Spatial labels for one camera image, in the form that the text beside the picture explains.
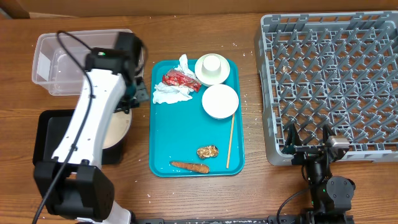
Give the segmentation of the white upturned cup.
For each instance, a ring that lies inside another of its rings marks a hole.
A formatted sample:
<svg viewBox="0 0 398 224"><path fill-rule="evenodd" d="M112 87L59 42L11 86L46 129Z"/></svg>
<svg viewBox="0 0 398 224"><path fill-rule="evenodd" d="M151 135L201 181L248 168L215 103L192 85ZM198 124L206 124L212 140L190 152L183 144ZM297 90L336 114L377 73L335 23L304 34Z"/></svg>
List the white upturned cup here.
<svg viewBox="0 0 398 224"><path fill-rule="evenodd" d="M216 55L207 55L203 59L202 74L206 77L215 78L221 73L221 61Z"/></svg>

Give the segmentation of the wooden chopstick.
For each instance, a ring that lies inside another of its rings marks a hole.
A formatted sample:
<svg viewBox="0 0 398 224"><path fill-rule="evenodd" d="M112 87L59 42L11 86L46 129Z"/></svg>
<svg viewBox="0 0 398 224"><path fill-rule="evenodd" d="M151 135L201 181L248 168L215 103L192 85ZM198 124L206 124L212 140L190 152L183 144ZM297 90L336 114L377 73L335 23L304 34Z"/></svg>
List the wooden chopstick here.
<svg viewBox="0 0 398 224"><path fill-rule="evenodd" d="M232 118L231 118L231 129L230 129L230 135L229 135L228 154L227 154L227 160L226 160L226 168L227 169L229 169L229 164L230 164L231 146L232 146L232 142L233 142L234 120L235 120L235 113L233 113Z"/></svg>

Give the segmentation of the black tray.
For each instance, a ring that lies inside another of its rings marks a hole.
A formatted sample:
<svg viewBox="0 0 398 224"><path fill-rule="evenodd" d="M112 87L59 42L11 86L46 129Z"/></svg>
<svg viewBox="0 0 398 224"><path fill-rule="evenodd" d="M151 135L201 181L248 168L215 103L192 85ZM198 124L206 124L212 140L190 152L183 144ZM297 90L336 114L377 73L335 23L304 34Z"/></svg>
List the black tray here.
<svg viewBox="0 0 398 224"><path fill-rule="evenodd" d="M40 114L32 163L48 160L64 137L74 110L47 110ZM125 137L117 145L103 149L102 164L119 164L123 159Z"/></svg>

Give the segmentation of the cream bowl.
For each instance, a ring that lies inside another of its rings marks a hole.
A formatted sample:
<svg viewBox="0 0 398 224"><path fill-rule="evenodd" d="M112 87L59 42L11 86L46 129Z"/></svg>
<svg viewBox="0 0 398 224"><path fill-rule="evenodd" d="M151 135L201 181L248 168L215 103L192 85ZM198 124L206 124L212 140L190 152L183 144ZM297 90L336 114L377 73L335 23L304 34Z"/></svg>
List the cream bowl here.
<svg viewBox="0 0 398 224"><path fill-rule="evenodd" d="M216 55L221 61L221 73L215 78L206 77L202 74L203 59L207 55ZM223 56L221 56L219 54L203 55L197 60L197 62L195 64L195 75L196 75L197 79L205 86L222 84L229 77L229 73L230 73L229 62Z"/></svg>

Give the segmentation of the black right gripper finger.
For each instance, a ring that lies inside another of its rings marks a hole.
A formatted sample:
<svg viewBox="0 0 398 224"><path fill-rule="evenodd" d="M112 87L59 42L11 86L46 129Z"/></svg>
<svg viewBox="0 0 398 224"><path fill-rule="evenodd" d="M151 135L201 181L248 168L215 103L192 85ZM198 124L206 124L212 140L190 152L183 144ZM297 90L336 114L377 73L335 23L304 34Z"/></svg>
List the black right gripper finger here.
<svg viewBox="0 0 398 224"><path fill-rule="evenodd" d="M335 132L330 128L328 124L323 125L322 131L323 131L323 144L326 146L331 146L328 140L331 136L335 136Z"/></svg>
<svg viewBox="0 0 398 224"><path fill-rule="evenodd" d="M300 146L300 145L301 145L301 139L299 137L295 125L292 123L289 125L288 128L288 136L285 142L285 146Z"/></svg>

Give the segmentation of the brown crumbly food scrap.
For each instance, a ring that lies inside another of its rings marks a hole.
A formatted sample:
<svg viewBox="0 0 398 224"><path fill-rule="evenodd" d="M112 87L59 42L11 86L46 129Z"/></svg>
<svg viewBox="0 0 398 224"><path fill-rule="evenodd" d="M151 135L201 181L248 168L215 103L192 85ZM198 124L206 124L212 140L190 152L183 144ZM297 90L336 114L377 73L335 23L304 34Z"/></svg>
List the brown crumbly food scrap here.
<svg viewBox="0 0 398 224"><path fill-rule="evenodd" d="M216 146L210 145L210 146L205 146L197 149L197 156L200 159L207 159L211 157L217 157L219 154L219 150Z"/></svg>

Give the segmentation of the large white plate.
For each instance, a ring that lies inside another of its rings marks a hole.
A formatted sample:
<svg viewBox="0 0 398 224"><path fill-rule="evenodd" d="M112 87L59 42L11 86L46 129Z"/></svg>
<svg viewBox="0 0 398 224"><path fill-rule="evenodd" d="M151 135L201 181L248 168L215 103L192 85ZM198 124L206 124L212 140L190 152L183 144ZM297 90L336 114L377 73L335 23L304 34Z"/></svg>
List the large white plate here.
<svg viewBox="0 0 398 224"><path fill-rule="evenodd" d="M129 131L131 123L131 111L128 114L125 112L113 113L105 135L103 149L117 145L117 143L121 141Z"/></svg>

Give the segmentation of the orange carrot piece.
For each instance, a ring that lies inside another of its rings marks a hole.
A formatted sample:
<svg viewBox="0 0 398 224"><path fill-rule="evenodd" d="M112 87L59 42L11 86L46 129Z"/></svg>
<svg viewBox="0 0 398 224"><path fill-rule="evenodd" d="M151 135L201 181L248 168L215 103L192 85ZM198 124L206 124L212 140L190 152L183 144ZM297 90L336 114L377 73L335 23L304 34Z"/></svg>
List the orange carrot piece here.
<svg viewBox="0 0 398 224"><path fill-rule="evenodd" d="M170 162L170 165L201 174L208 174L210 171L210 168L204 164L172 161Z"/></svg>

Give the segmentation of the teal serving tray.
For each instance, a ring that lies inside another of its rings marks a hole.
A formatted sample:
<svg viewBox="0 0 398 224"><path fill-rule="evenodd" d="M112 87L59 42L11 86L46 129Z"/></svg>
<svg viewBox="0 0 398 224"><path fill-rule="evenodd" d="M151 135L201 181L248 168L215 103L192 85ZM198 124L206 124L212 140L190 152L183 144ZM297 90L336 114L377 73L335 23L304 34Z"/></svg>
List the teal serving tray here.
<svg viewBox="0 0 398 224"><path fill-rule="evenodd" d="M202 107L206 87L192 93L192 99L174 104L150 105L149 166L159 177L196 177L198 173L180 169L170 162L204 164L209 176L236 175L245 165L242 110L235 112L229 169L226 168L231 118L214 119ZM217 157L200 159L197 149L214 145Z"/></svg>

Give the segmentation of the clear plastic bin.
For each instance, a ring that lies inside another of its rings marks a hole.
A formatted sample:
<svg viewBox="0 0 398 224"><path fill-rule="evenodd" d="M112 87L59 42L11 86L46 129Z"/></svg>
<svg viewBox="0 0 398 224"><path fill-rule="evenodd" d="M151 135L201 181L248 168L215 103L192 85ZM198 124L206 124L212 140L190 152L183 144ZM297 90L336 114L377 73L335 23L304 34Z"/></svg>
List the clear plastic bin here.
<svg viewBox="0 0 398 224"><path fill-rule="evenodd" d="M82 30L70 32L91 48L112 49L119 32L129 32L129 29ZM90 52L75 39L60 34L60 38L80 65L85 65L86 55ZM88 72L93 81L94 89L115 82L111 72L92 70ZM67 55L57 41L56 33L42 34L37 39L32 62L32 82L45 88L53 96L80 95L85 83L81 70Z"/></svg>

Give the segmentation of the red snack wrapper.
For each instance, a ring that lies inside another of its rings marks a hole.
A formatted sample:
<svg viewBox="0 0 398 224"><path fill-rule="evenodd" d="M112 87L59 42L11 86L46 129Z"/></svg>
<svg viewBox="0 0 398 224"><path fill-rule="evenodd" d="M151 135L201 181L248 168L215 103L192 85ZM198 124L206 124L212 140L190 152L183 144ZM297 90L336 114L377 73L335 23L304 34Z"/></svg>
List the red snack wrapper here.
<svg viewBox="0 0 398 224"><path fill-rule="evenodd" d="M201 83L193 78L186 76L183 72L171 69L163 77L162 83L168 86L185 86L195 92L199 92Z"/></svg>

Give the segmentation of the white napkin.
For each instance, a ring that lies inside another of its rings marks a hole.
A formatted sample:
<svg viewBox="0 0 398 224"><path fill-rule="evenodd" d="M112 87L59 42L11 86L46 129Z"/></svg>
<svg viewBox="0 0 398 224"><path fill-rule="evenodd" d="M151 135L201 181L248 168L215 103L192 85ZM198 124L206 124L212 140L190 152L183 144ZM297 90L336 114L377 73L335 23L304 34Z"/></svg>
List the white napkin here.
<svg viewBox="0 0 398 224"><path fill-rule="evenodd" d="M172 69L183 72L186 76L198 81L195 73L188 67L188 58L186 54L183 54L179 58L179 65ZM192 92L194 92L194 90L185 86L168 86L160 82L155 85L152 102L153 104L174 104L180 101L188 101L192 99Z"/></svg>

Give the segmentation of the pink bowl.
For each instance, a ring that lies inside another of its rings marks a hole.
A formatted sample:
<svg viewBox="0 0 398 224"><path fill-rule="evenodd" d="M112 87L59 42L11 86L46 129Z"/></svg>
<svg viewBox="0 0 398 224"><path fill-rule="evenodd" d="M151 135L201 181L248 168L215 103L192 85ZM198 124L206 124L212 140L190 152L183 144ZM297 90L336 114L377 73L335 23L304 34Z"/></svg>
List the pink bowl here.
<svg viewBox="0 0 398 224"><path fill-rule="evenodd" d="M204 91L201 103L205 112L212 118L225 119L238 109L239 97L230 86L217 84Z"/></svg>

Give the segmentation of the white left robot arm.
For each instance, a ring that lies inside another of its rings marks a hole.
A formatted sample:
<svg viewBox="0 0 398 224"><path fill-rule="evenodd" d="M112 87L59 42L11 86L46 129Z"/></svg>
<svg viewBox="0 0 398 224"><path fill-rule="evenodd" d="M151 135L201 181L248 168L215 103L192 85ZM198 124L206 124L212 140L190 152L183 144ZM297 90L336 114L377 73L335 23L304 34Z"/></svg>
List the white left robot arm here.
<svg viewBox="0 0 398 224"><path fill-rule="evenodd" d="M120 32L111 49L89 49L78 66L85 79L68 129L51 159L35 163L42 201L33 223L42 210L78 223L135 223L135 214L115 201L101 166L112 115L129 113L150 98L143 78L147 55L132 32Z"/></svg>

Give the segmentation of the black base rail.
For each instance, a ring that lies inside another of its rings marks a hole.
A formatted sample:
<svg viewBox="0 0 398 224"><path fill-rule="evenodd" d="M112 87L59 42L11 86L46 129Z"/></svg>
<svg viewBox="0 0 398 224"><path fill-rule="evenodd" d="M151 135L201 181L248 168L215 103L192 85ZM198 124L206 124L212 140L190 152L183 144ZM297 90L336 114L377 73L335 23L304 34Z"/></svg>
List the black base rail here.
<svg viewBox="0 0 398 224"><path fill-rule="evenodd" d="M185 219L185 220L164 220L162 218L146 218L146 219L136 219L137 224L277 224L276 216L268 216L267 218L212 218L212 219ZM352 216L347 216L346 221L343 220L333 220L326 221L321 219L320 221L309 222L300 215L281 215L281 224L299 224L299 223L349 223L354 224L354 219Z"/></svg>

